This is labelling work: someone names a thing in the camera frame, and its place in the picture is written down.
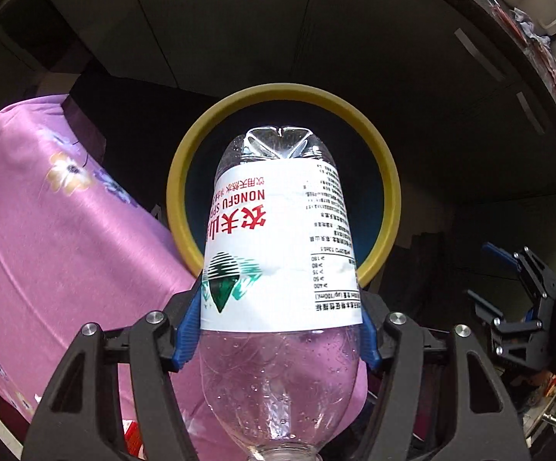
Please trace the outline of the gripper body right handheld black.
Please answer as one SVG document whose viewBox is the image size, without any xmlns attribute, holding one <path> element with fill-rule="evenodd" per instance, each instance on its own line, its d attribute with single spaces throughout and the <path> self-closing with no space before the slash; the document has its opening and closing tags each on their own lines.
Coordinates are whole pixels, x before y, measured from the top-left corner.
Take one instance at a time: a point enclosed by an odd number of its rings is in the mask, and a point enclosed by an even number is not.
<svg viewBox="0 0 556 461">
<path fill-rule="evenodd" d="M 487 328 L 490 358 L 505 370 L 532 375 L 552 366 L 552 317 L 556 273 L 529 248 L 506 251 L 491 242 L 486 258 L 509 280 L 492 300 L 469 289 L 478 320 Z"/>
</svg>

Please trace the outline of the clear plastic water bottle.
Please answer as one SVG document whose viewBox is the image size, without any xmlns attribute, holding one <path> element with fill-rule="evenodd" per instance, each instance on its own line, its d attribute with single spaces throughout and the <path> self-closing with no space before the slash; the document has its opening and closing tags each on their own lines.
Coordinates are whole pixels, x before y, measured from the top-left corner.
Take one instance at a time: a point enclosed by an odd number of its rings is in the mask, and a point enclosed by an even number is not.
<svg viewBox="0 0 556 461">
<path fill-rule="evenodd" d="M 237 136 L 214 181 L 202 272 L 206 401 L 252 460 L 314 460 L 348 408 L 362 323 L 333 158 L 303 127 Z"/>
</svg>

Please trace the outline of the dark dish rag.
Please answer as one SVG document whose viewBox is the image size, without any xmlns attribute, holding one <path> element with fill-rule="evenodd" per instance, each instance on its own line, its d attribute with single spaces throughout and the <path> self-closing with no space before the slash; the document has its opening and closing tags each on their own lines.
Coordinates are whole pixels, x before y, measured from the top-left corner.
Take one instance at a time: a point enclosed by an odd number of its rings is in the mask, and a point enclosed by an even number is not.
<svg viewBox="0 0 556 461">
<path fill-rule="evenodd" d="M 493 17 L 518 43 L 534 69 L 543 78 L 556 103 L 556 58 L 551 51 L 551 40 L 547 35 L 539 35 L 528 13 L 515 7 L 503 10 L 498 3 L 488 5 Z"/>
</svg>

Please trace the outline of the pink floral tablecloth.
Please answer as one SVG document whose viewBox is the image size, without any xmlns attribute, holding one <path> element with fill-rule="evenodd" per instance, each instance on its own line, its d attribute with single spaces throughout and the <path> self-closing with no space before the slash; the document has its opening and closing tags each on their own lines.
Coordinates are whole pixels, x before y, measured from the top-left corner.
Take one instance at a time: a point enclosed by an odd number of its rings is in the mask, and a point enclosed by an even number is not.
<svg viewBox="0 0 556 461">
<path fill-rule="evenodd" d="M 139 206 L 73 133 L 64 103 L 0 111 L 0 395 L 29 420 L 23 458 L 126 459 L 123 423 L 135 420 L 150 460 L 250 459 L 206 401 L 201 335 L 182 370 L 171 360 L 204 267 L 189 270 L 174 242 L 185 220 Z M 366 395 L 359 351 L 329 441 Z"/>
</svg>

